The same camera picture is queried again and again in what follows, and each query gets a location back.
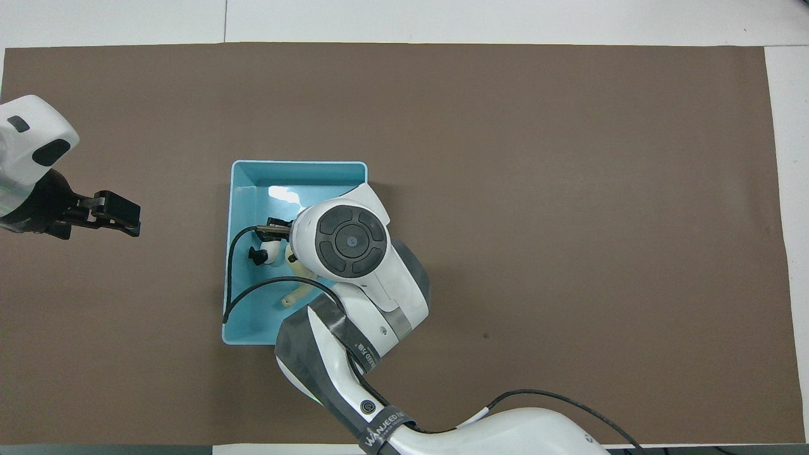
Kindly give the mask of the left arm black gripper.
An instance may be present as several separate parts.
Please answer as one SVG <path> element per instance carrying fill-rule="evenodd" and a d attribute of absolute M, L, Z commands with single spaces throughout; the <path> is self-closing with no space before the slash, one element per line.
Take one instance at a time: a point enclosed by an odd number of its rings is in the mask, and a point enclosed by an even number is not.
<path fill-rule="evenodd" d="M 58 171 L 49 171 L 13 210 L 13 231 L 49 231 L 68 241 L 72 227 L 113 229 L 139 237 L 141 207 L 109 190 L 93 196 L 73 192 Z"/>

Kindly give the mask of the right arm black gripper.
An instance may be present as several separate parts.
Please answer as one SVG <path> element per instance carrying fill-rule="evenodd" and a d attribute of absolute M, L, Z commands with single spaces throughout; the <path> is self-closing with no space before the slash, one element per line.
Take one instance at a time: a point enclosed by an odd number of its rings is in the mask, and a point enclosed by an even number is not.
<path fill-rule="evenodd" d="M 268 218 L 265 224 L 257 225 L 255 235 L 261 242 L 289 241 L 293 226 L 293 220 Z"/>

